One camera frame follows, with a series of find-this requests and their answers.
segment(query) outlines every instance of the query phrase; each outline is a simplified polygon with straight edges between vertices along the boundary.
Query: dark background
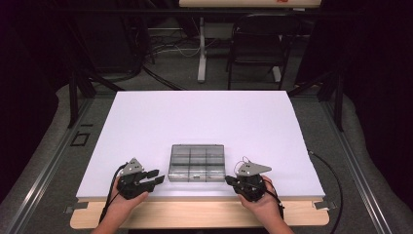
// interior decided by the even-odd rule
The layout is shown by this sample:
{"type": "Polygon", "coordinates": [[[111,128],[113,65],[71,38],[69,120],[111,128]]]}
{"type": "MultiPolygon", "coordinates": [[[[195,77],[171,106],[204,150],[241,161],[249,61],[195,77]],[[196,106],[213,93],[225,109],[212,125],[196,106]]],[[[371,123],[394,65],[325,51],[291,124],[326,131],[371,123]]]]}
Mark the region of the dark background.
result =
{"type": "MultiPolygon", "coordinates": [[[[330,0],[324,2],[323,9],[357,11],[366,2],[330,0]]],[[[345,72],[345,94],[356,106],[373,162],[394,193],[412,209],[410,6],[408,1],[392,1],[376,12],[376,23],[368,28],[366,40],[345,72]]],[[[72,72],[63,55],[64,45],[53,36],[55,30],[62,30],[60,35],[67,35],[67,31],[58,21],[45,20],[41,12],[33,11],[36,7],[29,1],[6,1],[1,7],[1,200],[51,124],[58,104],[55,92],[68,83],[72,72]]],[[[351,23],[319,21],[297,82],[306,82],[330,69],[354,28],[351,23]]]]}

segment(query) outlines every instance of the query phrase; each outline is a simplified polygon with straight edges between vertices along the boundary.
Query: table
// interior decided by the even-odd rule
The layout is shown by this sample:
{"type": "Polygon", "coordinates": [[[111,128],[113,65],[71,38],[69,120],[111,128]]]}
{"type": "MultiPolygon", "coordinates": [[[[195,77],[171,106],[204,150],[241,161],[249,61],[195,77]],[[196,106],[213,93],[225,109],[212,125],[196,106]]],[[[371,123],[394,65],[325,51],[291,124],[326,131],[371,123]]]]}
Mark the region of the table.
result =
{"type": "MultiPolygon", "coordinates": [[[[185,8],[318,8],[321,0],[288,0],[281,2],[277,0],[180,0],[179,6],[185,8]]],[[[227,33],[231,35],[232,26],[227,27],[227,33]]],[[[200,65],[198,68],[198,82],[204,83],[207,70],[206,52],[206,24],[204,19],[200,20],[200,65]]],[[[276,80],[279,80],[280,70],[273,69],[276,80]]]]}
{"type": "Polygon", "coordinates": [[[179,0],[190,8],[318,8],[321,0],[179,0]]]}
{"type": "MultiPolygon", "coordinates": [[[[136,157],[147,171],[159,169],[160,175],[167,176],[171,146],[179,143],[223,144],[226,175],[233,176],[243,156],[272,167],[265,175],[273,179],[286,206],[288,224],[328,222],[326,211],[313,208],[313,202],[325,194],[286,92],[118,92],[77,193],[79,201],[89,205],[75,211],[72,227],[97,225],[107,186],[118,166],[136,157]]],[[[166,178],[134,212],[125,227],[260,225],[225,182],[170,182],[166,178]],[[213,219],[205,219],[204,214],[213,219]]]]}
{"type": "MultiPolygon", "coordinates": [[[[327,211],[316,210],[313,201],[285,201],[284,220],[288,225],[326,225],[327,211]]],[[[95,228],[104,202],[90,202],[86,209],[75,210],[70,226],[95,228]]],[[[128,229],[172,228],[248,228],[261,227],[255,216],[240,201],[221,202],[144,202],[132,211],[121,226],[128,229]]]]}

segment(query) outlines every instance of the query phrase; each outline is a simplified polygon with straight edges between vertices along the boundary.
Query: white board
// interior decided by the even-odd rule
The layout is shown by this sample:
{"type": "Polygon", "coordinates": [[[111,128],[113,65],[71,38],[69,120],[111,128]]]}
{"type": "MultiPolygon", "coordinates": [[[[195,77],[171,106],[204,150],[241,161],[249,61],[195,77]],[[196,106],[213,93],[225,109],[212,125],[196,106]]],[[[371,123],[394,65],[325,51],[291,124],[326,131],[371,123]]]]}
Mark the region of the white board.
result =
{"type": "Polygon", "coordinates": [[[118,92],[77,198],[104,201],[115,171],[133,157],[166,176],[151,199],[236,196],[225,182],[170,182],[173,144],[223,144],[229,176],[243,157],[271,167],[264,175],[282,199],[325,195],[286,92],[152,91],[118,92]]]}

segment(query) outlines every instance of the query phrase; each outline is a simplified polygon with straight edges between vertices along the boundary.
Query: hand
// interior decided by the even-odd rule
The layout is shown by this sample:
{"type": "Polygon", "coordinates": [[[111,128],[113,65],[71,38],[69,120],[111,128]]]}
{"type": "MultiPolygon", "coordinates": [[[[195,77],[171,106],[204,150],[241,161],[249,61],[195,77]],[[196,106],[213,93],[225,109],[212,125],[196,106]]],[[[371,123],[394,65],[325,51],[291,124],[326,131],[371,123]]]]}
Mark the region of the hand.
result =
{"type": "MultiPolygon", "coordinates": [[[[265,180],[264,182],[267,190],[276,195],[276,191],[272,186],[272,181],[264,175],[262,177],[265,180]]],[[[241,200],[241,204],[255,215],[269,233],[293,233],[288,225],[282,220],[279,204],[270,194],[264,193],[264,196],[257,202],[248,202],[247,199],[240,194],[238,197],[241,200]]]]}
{"type": "Polygon", "coordinates": [[[133,208],[142,203],[147,197],[148,192],[143,192],[139,196],[130,200],[122,197],[116,188],[118,186],[119,177],[116,178],[112,188],[111,200],[106,216],[93,233],[115,233],[116,230],[125,222],[131,214],[133,208]]]}

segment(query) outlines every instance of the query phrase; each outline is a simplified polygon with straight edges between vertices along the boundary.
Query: black chair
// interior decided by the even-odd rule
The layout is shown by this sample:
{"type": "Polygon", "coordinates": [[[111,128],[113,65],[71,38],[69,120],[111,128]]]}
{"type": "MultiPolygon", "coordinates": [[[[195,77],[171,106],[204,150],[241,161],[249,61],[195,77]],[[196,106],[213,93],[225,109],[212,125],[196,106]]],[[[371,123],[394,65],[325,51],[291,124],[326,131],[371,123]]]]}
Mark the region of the black chair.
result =
{"type": "Polygon", "coordinates": [[[233,27],[230,53],[227,62],[228,90],[233,64],[245,66],[274,66],[281,68],[279,90],[288,62],[291,43],[300,30],[300,20],[294,16],[253,14],[241,17],[233,27]]]}

